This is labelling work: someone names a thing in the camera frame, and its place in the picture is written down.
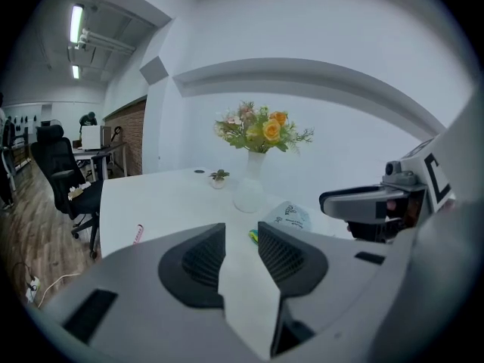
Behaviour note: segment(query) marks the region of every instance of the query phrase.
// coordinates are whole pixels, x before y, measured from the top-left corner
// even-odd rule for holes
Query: power strip
[[[27,292],[25,293],[25,297],[29,303],[33,303],[39,288],[40,280],[37,277],[34,277],[34,279],[30,281],[30,287],[27,288]]]

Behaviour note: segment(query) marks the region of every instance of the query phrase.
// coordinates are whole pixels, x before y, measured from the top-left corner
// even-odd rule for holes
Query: white table
[[[284,200],[268,195],[257,213],[235,208],[232,193],[237,182],[216,190],[209,185],[208,169],[161,172],[104,182],[101,196],[100,239],[102,256],[131,246],[137,225],[143,225],[141,241],[152,240],[201,225],[224,222],[225,260],[219,275],[219,293],[225,300],[225,318],[239,337],[261,358],[269,350],[278,313],[279,289],[259,258],[248,236],[257,222]],[[308,211],[313,231],[328,232],[329,218]]]
[[[95,182],[96,180],[96,171],[94,168],[94,160],[92,157],[101,155],[101,154],[110,154],[113,153],[115,150],[123,149],[123,170],[124,176],[128,176],[128,170],[126,168],[126,143],[124,141],[117,142],[112,144],[109,147],[102,148],[99,150],[83,150],[82,148],[73,148],[73,155],[76,160],[89,160],[91,162],[91,171],[92,171],[92,180]],[[102,166],[103,166],[103,178],[104,180],[108,179],[107,176],[107,160],[106,157],[102,159]]]

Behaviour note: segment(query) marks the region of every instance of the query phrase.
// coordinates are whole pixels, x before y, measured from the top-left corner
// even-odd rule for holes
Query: office chair
[[[69,189],[84,184],[85,179],[76,164],[69,139],[63,136],[64,130],[60,125],[40,126],[37,128],[37,142],[32,144],[31,152],[52,187],[55,207],[72,220],[79,214],[92,215],[89,221],[74,228],[71,233],[77,239],[81,230],[92,227],[89,255],[95,259],[98,255],[94,251],[94,244],[99,228],[103,182],[94,181],[78,197],[68,199]]]

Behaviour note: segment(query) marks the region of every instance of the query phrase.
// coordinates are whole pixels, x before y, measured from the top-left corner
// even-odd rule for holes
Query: flower vase
[[[216,190],[219,190],[220,188],[224,188],[225,186],[225,179],[222,178],[220,180],[215,180],[214,178],[211,180],[210,184],[212,187],[214,187]]]
[[[234,194],[234,205],[243,213],[254,213],[265,202],[264,189],[259,180],[265,154],[249,151],[244,178]]]

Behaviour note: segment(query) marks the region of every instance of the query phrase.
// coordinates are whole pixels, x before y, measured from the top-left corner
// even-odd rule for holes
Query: fluorescent light
[[[79,66],[73,66],[73,75],[75,79],[79,79]]]
[[[79,41],[79,28],[81,26],[82,7],[80,5],[73,6],[73,15],[70,18],[70,41],[77,43]]]

